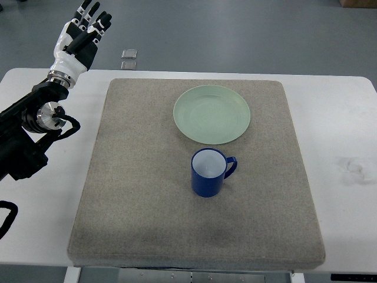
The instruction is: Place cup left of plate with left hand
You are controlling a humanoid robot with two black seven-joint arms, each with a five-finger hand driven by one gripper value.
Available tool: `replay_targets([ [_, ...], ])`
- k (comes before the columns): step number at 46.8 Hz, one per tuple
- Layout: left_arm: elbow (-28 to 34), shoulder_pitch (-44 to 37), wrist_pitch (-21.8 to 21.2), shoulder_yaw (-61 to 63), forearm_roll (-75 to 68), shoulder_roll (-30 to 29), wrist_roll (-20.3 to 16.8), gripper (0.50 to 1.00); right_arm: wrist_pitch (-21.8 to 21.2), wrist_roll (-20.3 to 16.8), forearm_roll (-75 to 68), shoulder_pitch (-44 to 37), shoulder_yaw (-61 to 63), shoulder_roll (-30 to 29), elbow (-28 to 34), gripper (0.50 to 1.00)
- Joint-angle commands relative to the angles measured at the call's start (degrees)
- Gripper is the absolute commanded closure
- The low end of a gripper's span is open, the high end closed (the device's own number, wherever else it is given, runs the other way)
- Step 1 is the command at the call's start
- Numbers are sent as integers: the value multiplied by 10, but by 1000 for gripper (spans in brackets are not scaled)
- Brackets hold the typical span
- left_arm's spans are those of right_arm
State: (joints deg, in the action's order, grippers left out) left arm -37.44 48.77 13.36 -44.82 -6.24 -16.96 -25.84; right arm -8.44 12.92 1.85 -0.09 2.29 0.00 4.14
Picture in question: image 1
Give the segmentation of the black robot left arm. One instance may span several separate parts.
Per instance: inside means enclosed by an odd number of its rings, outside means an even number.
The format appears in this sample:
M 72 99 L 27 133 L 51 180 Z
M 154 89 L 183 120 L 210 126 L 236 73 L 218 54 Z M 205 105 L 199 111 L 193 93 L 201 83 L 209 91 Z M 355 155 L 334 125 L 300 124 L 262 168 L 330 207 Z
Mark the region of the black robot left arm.
M 50 71 L 32 91 L 1 112 L 1 179 L 26 179 L 45 167 L 49 147 L 75 134 L 80 123 L 59 101 L 74 85 L 71 76 Z

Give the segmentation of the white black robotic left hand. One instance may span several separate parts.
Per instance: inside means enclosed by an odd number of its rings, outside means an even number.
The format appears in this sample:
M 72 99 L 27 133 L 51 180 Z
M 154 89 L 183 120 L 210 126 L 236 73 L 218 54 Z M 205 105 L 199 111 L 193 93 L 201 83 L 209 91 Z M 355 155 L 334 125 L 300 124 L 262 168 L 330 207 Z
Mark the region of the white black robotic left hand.
M 99 2 L 83 1 L 64 25 L 55 45 L 50 71 L 64 74 L 71 84 L 91 68 L 98 44 L 111 26 L 112 15 L 105 11 L 97 14 L 99 8 Z

